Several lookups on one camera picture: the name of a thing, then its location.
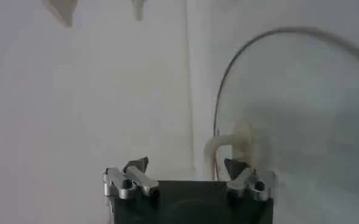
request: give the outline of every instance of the white wall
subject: white wall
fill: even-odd
[[[185,1],[0,0],[0,223],[105,223],[105,167],[190,178]]]

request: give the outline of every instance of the metal bracket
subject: metal bracket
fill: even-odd
[[[129,199],[135,195],[136,185],[124,176],[116,167],[107,168],[104,172],[104,194],[107,197],[117,195]]]
[[[135,166],[126,168],[126,175],[141,188],[143,194],[147,197],[156,197],[159,195],[159,182],[147,177]]]

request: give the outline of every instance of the curved rim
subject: curved rim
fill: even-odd
[[[240,55],[251,45],[253,45],[255,42],[260,41],[263,38],[277,35],[277,34],[298,34],[298,35],[305,35],[313,38],[317,38],[319,40],[334,44],[335,46],[338,46],[339,48],[349,52],[351,55],[357,58],[359,61],[359,47],[355,44],[351,43],[350,41],[347,41],[337,35],[334,35],[332,33],[325,32],[321,29],[315,28],[315,27],[280,27],[276,29],[272,29],[269,31],[266,31],[264,33],[261,33],[257,36],[255,36],[253,39],[249,40],[245,45],[243,45],[238,52],[235,54],[235,56],[230,61],[225,73],[224,77],[221,80],[220,87],[217,94],[217,100],[216,100],[216,106],[215,106],[215,116],[213,121],[213,136],[217,136],[216,131],[216,123],[217,123],[217,111],[219,106],[219,101],[221,97],[221,91],[224,87],[224,84],[226,82],[227,76],[232,68],[232,66],[235,64],[237,59],[240,57]]]

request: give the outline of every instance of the metal clamp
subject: metal clamp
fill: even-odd
[[[256,201],[267,201],[274,198],[275,175],[273,172],[251,172],[244,169],[234,180],[227,182],[227,190],[236,198],[242,198],[246,189]]]
[[[238,198],[243,197],[251,175],[250,168],[244,169],[234,180],[227,182],[228,192],[233,193]]]
[[[256,201],[267,201],[274,198],[276,176],[271,171],[256,170],[249,183],[252,198]]]
[[[104,172],[104,194],[107,197],[117,195],[129,199],[135,195],[136,186],[116,167],[107,168]]]
[[[126,175],[141,188],[143,194],[147,197],[159,195],[159,182],[150,179],[135,166],[126,167]]]

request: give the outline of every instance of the transparent cover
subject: transparent cover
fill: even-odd
[[[255,38],[222,81],[215,135],[241,119],[279,179],[274,223],[359,223],[358,47],[316,29]]]

